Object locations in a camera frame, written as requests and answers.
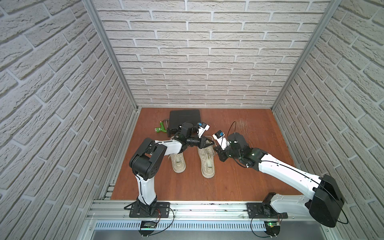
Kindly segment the beige sneaker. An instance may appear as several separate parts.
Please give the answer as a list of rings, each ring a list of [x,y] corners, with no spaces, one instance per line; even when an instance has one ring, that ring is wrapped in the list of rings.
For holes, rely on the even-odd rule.
[[[186,169],[186,162],[184,159],[184,154],[172,154],[170,155],[171,162],[172,162],[172,168],[175,173],[180,174],[185,171]]]
[[[214,151],[214,146],[216,146],[216,143],[213,137],[207,136],[207,143],[209,142],[213,142],[214,145],[203,149],[198,148],[198,154],[201,159],[202,175],[207,179],[213,178],[215,175],[214,156],[216,152]]]

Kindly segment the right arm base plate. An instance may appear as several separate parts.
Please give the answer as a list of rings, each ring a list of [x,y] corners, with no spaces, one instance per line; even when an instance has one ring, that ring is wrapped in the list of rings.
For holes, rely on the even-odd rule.
[[[247,213],[249,219],[259,218],[259,219],[287,219],[287,213],[278,213],[276,212],[270,204],[266,203],[246,203]]]

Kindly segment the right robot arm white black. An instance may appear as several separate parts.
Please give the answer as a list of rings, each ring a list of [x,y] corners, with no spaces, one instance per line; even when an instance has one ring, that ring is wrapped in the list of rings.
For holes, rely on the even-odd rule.
[[[251,148],[239,133],[226,137],[222,131],[218,131],[213,138],[219,144],[215,151],[220,161],[233,159],[241,167],[270,175],[300,192],[296,196],[272,193],[266,197],[267,205],[276,213],[311,216],[318,223],[330,228],[339,223],[339,217],[344,213],[345,198],[333,177],[320,177],[304,172],[264,150]]]

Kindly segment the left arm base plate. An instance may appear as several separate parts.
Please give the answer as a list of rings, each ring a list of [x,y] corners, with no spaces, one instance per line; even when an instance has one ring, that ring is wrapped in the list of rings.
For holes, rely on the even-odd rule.
[[[170,202],[153,202],[151,205],[145,205],[136,200],[128,208],[130,218],[168,218]]]

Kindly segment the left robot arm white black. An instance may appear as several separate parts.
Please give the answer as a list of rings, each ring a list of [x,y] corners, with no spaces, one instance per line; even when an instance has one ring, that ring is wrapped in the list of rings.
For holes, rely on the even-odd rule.
[[[205,149],[214,143],[204,136],[210,126],[204,122],[194,125],[185,122],[180,126],[172,139],[156,141],[146,138],[139,146],[129,162],[138,183],[139,195],[133,210],[142,211],[152,216],[157,211],[157,195],[155,193],[155,175],[160,169],[164,156],[182,154],[188,147]]]

